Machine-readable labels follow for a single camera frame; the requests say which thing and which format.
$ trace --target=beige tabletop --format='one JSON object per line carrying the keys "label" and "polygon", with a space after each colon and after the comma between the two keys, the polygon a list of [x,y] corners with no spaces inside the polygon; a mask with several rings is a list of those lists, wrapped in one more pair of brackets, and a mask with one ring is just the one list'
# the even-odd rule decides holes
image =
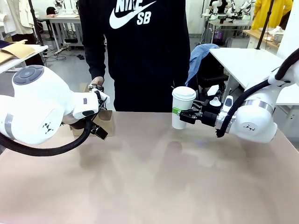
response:
{"label": "beige tabletop", "polygon": [[[245,30],[243,30],[243,32],[249,36],[256,38],[256,39],[260,39],[260,37],[262,35],[262,32],[259,30],[245,29]],[[272,41],[266,41],[264,38],[263,38],[263,42],[267,43],[267,45],[271,46],[272,48],[274,48],[276,50],[278,50],[278,48],[279,48],[278,45],[273,44]]]}
{"label": "beige tabletop", "polygon": [[80,19],[79,15],[77,17],[75,17],[75,18],[59,18],[57,16],[59,16],[59,15],[50,14],[50,15],[46,15],[45,17],[43,17],[41,19],[43,19],[43,20],[46,20],[46,19],[74,19],[74,20],[79,20]]}
{"label": "beige tabletop", "polygon": [[[270,144],[171,127],[171,115],[115,113],[115,137],[63,155],[0,156],[0,223],[297,224],[299,155]],[[73,139],[67,126],[44,146]]]}

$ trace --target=yellow jacket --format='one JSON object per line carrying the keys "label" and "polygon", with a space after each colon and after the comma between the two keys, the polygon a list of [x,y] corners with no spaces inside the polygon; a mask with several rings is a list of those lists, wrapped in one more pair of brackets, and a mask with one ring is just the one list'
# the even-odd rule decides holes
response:
{"label": "yellow jacket", "polygon": [[[265,24],[271,0],[256,0],[254,8],[254,20],[251,29],[262,28]],[[269,27],[275,28],[280,24],[281,18],[292,9],[292,0],[274,0],[272,13],[269,19]]]}

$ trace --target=cardboard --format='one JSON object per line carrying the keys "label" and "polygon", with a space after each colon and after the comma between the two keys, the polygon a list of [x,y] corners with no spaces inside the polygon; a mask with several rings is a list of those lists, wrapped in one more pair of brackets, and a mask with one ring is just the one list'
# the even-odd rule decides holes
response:
{"label": "cardboard", "polygon": [[33,54],[35,50],[32,47],[25,45],[25,41],[26,40],[16,42],[0,49],[0,64],[13,57],[24,59]]}
{"label": "cardboard", "polygon": [[[81,84],[80,89],[84,90],[84,92],[89,92],[88,84]],[[113,117],[113,111],[100,111],[98,116],[94,119],[94,123],[101,126],[106,132],[108,132],[108,137],[114,136],[115,133],[115,122]],[[77,130],[73,129],[70,126],[71,131],[74,136],[80,136],[83,132],[83,129]]]}

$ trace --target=chair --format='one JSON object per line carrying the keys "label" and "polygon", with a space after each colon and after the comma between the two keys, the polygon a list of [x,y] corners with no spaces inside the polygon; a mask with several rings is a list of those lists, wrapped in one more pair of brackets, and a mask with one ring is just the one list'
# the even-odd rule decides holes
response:
{"label": "chair", "polygon": [[223,71],[223,66],[211,53],[209,53],[201,60],[199,70],[189,81],[188,87],[198,91],[200,101],[205,101],[205,99],[201,99],[203,93],[200,93],[199,86],[202,88],[201,92],[203,92],[206,88],[210,88],[213,85],[219,85],[222,95],[225,91],[224,81],[228,80],[228,76],[225,75]]}

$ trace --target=black hose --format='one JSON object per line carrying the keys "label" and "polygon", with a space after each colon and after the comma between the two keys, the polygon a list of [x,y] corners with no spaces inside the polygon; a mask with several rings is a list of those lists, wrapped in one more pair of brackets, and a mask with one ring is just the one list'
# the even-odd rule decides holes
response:
{"label": "black hose", "polygon": [[297,61],[299,61],[299,48],[295,50],[290,56],[288,56],[287,59],[285,59],[285,61],[280,66],[278,72],[276,73],[275,79],[281,80],[285,76],[289,68]]}
{"label": "black hose", "polygon": [[38,42],[41,46],[44,46],[42,35],[41,35],[41,32],[38,28],[39,26],[38,26],[36,15],[35,15],[35,12],[34,12],[34,9],[33,9],[32,1],[28,0],[28,3],[29,3],[29,6],[30,6],[30,11],[31,11],[31,14],[32,14],[33,23],[34,23],[34,26],[35,26],[34,28],[36,29],[36,35],[37,35]]}
{"label": "black hose", "polygon": [[[280,66],[278,72],[275,75],[275,79],[276,80],[281,80],[286,72],[289,70],[289,68],[295,64],[297,61],[299,61],[299,49],[295,50],[290,56],[288,56],[287,59],[285,59],[285,61],[282,63],[282,65]],[[217,133],[217,137],[221,138],[224,136],[228,125],[233,117],[233,115],[235,114],[235,112],[238,110],[238,108],[241,106],[241,104],[252,94],[254,94],[255,92],[261,90],[264,87],[269,86],[270,84],[268,83],[268,80],[265,80],[263,82],[261,82],[258,85],[255,85],[253,87],[251,87],[250,89],[246,90],[233,104],[233,106],[230,108],[227,116],[225,117],[222,126],[220,129],[217,129],[216,133]]]}
{"label": "black hose", "polygon": [[257,47],[256,47],[257,50],[259,50],[260,47],[261,47],[261,44],[262,44],[262,41],[263,41],[263,35],[264,35],[265,32],[266,32],[266,28],[267,28],[267,25],[268,25],[268,22],[269,22],[269,19],[270,19],[270,15],[271,15],[271,13],[272,13],[273,3],[274,3],[274,0],[271,0],[271,2],[270,2],[270,7],[269,7],[269,11],[268,11],[268,13],[267,13],[267,17],[266,17],[266,21],[265,21],[265,24],[263,25],[262,34],[261,34],[261,36],[260,36],[260,39],[258,40],[258,44],[257,44]]}
{"label": "black hose", "polygon": [[268,83],[268,80],[265,80],[263,82],[261,82],[258,85],[255,85],[253,87],[251,87],[250,89],[246,90],[233,104],[233,106],[230,108],[227,116],[225,117],[223,124],[221,126],[220,129],[217,129],[216,134],[218,138],[221,138],[224,136],[226,129],[233,117],[233,115],[235,114],[235,112],[238,110],[238,108],[240,107],[240,105],[244,102],[244,100],[246,100],[249,96],[251,96],[252,94],[254,94],[255,92],[261,90],[264,87],[269,86],[270,84]]}
{"label": "black hose", "polygon": [[32,148],[28,146],[24,146],[20,143],[17,143],[10,138],[6,137],[5,135],[0,133],[0,145],[4,146],[5,148],[8,148],[12,151],[15,151],[17,153],[22,153],[25,155],[30,156],[54,156],[66,153],[68,151],[71,151],[72,149],[80,146],[89,136],[89,133],[92,128],[92,121],[90,119],[85,119],[85,128],[83,133],[80,137],[78,137],[73,142],[56,148]]}

